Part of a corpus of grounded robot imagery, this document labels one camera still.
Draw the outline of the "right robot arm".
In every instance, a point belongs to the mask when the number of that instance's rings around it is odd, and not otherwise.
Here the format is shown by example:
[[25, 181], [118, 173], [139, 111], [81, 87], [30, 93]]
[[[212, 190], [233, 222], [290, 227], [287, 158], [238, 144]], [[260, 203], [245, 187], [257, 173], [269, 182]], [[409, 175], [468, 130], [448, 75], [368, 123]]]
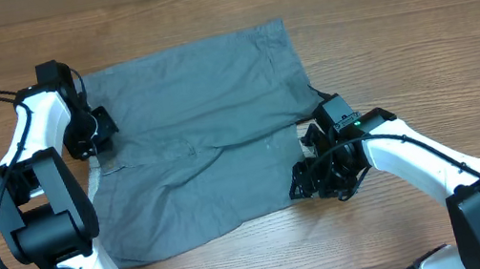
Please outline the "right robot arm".
[[293, 166], [289, 196], [351, 199], [366, 173], [394, 174], [448, 210], [453, 245], [441, 245], [406, 269], [480, 269], [480, 158], [412, 130], [384, 109], [355, 112], [326, 95], [300, 142], [313, 156]]

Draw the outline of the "grey shorts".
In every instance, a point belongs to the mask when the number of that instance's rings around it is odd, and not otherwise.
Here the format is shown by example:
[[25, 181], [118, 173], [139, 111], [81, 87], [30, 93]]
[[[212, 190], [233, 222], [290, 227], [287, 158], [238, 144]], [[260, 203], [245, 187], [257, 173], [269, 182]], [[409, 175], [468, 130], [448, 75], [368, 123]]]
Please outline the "grey shorts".
[[205, 38], [84, 77], [118, 126], [91, 164], [99, 238], [116, 266], [198, 248], [292, 204], [297, 124], [320, 98], [284, 23]]

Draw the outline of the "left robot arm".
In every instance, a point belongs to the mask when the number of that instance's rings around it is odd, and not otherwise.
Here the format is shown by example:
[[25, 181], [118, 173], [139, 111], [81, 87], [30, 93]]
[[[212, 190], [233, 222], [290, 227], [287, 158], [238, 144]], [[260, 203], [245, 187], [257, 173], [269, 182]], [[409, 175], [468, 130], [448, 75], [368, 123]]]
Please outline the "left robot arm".
[[0, 91], [17, 115], [0, 162], [0, 269], [118, 269], [98, 240], [93, 203], [62, 159], [109, 151], [118, 128], [88, 104], [76, 70], [54, 60], [35, 71], [35, 85]]

